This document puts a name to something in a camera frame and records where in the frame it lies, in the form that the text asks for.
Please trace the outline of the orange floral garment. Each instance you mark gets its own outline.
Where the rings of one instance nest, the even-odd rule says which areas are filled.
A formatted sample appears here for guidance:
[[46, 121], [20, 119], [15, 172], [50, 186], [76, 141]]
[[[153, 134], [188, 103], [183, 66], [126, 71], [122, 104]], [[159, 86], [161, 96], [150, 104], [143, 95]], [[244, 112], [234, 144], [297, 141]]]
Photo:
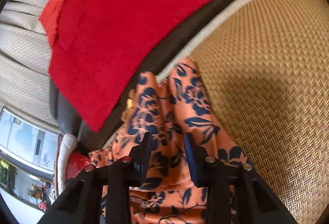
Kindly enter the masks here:
[[191, 181], [183, 138], [194, 142], [225, 164], [240, 167], [249, 159], [230, 138], [211, 110], [206, 89], [195, 63], [184, 59], [169, 76], [157, 82], [154, 74], [140, 74], [130, 112], [105, 149], [94, 150], [97, 167], [110, 166], [140, 144], [152, 139], [147, 178], [130, 191], [134, 223], [203, 223], [207, 188]]

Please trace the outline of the red gift box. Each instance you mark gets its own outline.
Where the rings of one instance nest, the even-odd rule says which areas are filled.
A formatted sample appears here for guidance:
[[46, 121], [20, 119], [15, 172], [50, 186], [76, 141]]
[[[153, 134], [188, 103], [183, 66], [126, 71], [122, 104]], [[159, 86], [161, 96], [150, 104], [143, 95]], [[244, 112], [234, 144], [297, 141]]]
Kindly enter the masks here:
[[81, 153], [73, 152], [70, 154], [67, 162], [66, 180], [75, 178], [89, 164], [90, 158]]

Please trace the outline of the white quilted cushion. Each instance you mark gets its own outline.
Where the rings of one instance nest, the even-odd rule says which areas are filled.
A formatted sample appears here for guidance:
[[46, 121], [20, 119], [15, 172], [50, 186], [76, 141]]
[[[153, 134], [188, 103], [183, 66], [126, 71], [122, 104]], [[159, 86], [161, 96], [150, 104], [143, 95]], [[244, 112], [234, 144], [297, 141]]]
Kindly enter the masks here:
[[55, 197], [65, 189], [66, 170], [70, 154], [77, 147], [77, 137], [71, 134], [59, 134], [57, 137], [57, 149], [55, 152], [53, 184], [55, 189]]

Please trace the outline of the dark brown headboard cushion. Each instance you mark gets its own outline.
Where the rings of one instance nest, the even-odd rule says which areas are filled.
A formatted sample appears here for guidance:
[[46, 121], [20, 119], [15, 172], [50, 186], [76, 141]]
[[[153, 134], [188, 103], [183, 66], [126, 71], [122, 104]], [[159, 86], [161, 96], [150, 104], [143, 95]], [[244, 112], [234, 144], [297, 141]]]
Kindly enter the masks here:
[[121, 116], [125, 110], [128, 93], [136, 86], [139, 74], [145, 71], [159, 74], [202, 28], [234, 1], [212, 0], [183, 21], [167, 38], [151, 50], [150, 54], [145, 57], [141, 65], [137, 68], [137, 71], [128, 78], [128, 85], [119, 92], [120, 96], [116, 99], [114, 108], [99, 132], [93, 132], [88, 127], [54, 83], [51, 83], [50, 112], [59, 125], [59, 133], [77, 136], [84, 150], [93, 150], [102, 147], [107, 139], [122, 124]]

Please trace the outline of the woven bamboo bed mat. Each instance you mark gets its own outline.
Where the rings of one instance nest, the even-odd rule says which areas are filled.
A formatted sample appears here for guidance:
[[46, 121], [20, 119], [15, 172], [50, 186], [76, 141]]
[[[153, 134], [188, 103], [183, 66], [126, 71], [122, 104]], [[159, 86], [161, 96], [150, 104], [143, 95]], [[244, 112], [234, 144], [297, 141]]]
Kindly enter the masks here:
[[328, 1], [235, 0], [157, 78], [183, 57], [295, 220], [328, 223]]

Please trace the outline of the beige curtain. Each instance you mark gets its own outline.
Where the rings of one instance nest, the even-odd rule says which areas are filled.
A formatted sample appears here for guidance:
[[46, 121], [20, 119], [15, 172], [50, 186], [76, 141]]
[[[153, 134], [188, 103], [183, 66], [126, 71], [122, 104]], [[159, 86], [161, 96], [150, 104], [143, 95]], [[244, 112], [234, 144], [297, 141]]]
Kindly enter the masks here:
[[39, 16], [49, 0], [7, 0], [1, 11], [1, 106], [57, 128], [50, 113], [51, 49]]

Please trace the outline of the red folded garment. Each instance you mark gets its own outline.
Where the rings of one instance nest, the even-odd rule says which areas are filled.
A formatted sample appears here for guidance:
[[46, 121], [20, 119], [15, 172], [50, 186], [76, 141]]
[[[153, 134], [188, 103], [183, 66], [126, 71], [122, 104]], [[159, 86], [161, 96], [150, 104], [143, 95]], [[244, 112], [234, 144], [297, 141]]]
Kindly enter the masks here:
[[55, 86], [97, 132], [147, 54], [212, 0], [49, 0], [40, 15]]

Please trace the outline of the window frame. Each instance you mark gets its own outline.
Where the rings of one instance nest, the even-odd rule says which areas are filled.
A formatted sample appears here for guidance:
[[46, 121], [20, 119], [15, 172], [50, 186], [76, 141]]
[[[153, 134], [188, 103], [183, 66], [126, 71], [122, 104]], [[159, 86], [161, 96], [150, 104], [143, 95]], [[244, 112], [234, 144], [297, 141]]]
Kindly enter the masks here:
[[1, 190], [45, 212], [55, 200], [57, 133], [1, 109]]

